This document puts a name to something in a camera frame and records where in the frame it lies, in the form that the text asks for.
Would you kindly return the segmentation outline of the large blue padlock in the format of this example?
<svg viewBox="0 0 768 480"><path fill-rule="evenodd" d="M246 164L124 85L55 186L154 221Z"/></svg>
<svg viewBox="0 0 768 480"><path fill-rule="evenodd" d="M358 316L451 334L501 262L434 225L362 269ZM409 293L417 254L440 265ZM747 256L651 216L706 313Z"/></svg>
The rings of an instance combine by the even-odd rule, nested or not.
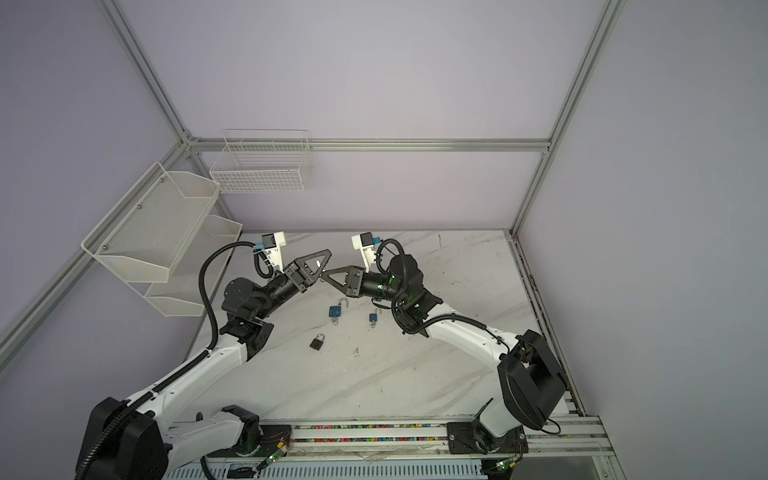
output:
<svg viewBox="0 0 768 480"><path fill-rule="evenodd" d="M349 306L349 300L346 297L341 298L335 305L329 307L329 318L340 318L343 313L343 308Z"/></svg>

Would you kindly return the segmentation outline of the black padlock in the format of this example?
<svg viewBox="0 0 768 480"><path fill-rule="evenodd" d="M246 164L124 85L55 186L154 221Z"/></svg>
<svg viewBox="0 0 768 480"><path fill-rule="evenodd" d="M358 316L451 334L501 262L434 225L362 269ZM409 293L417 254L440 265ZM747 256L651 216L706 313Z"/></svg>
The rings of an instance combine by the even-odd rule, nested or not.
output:
<svg viewBox="0 0 768 480"><path fill-rule="evenodd" d="M315 351L320 351L325 342L325 335L318 334L310 343L310 348Z"/></svg>

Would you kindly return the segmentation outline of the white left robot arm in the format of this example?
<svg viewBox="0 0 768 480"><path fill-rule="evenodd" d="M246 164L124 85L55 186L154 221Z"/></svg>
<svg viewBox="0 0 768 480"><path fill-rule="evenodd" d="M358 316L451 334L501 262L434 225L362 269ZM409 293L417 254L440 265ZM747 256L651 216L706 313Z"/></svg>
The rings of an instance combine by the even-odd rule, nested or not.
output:
<svg viewBox="0 0 768 480"><path fill-rule="evenodd" d="M177 418L229 372L247 363L267 343L267 318L320 278L328 249L298 257L264 285L236 278L225 288L210 343L173 372L124 400L108 397L91 412L75 468L78 479L160 479L168 471L219 450L239 456L268 454L277 440L263 437L257 414L228 405L184 426Z"/></svg>

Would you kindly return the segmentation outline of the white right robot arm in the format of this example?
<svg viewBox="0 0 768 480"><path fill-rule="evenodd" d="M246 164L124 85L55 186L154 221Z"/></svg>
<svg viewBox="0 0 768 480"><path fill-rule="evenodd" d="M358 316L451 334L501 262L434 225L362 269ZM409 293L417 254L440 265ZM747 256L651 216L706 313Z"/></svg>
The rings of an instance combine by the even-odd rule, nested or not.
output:
<svg viewBox="0 0 768 480"><path fill-rule="evenodd" d="M321 278L349 298L387 301L403 334L445 342L496 373L498 393L471 421L449 429L453 451L491 454L510 447L522 454L526 428L559 432L546 424L567 390L566 375L538 332L505 332L459 313L424 286L409 254L395 256L384 271L347 266L325 270Z"/></svg>

